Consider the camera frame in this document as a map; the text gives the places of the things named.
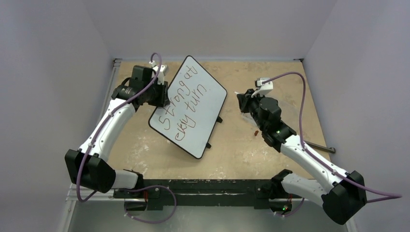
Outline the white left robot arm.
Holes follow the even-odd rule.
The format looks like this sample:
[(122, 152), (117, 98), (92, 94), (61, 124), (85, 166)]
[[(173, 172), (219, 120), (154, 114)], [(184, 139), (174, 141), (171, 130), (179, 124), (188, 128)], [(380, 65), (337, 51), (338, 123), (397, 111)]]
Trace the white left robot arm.
[(169, 104), (167, 65), (135, 65), (131, 77), (114, 89), (109, 106), (97, 127), (77, 150), (68, 150), (65, 162), (71, 182), (77, 186), (106, 193), (125, 189), (133, 198), (144, 193), (142, 175), (129, 170), (115, 170), (108, 163), (111, 150), (126, 123), (147, 103), (155, 107)]

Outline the white whiteboard black frame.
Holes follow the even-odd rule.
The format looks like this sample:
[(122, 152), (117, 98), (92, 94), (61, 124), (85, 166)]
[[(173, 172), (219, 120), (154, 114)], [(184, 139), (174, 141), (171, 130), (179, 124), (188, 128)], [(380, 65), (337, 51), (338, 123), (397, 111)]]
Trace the white whiteboard black frame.
[(186, 56), (168, 87), (169, 105), (157, 107), (149, 126), (201, 159), (227, 98), (227, 90), (194, 57)]

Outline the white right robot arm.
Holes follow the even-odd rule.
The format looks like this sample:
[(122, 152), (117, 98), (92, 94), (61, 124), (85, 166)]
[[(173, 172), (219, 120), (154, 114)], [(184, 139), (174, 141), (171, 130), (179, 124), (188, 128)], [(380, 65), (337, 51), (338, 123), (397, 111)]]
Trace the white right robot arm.
[(348, 222), (367, 203), (363, 176), (357, 171), (347, 172), (313, 150), (282, 121), (277, 100), (259, 94), (252, 96), (253, 93), (253, 89), (248, 89), (236, 95), (240, 112), (250, 115), (269, 147), (295, 161), (313, 177), (305, 179), (283, 170), (273, 178), (272, 192), (279, 197), (296, 194), (320, 206), (333, 222)]

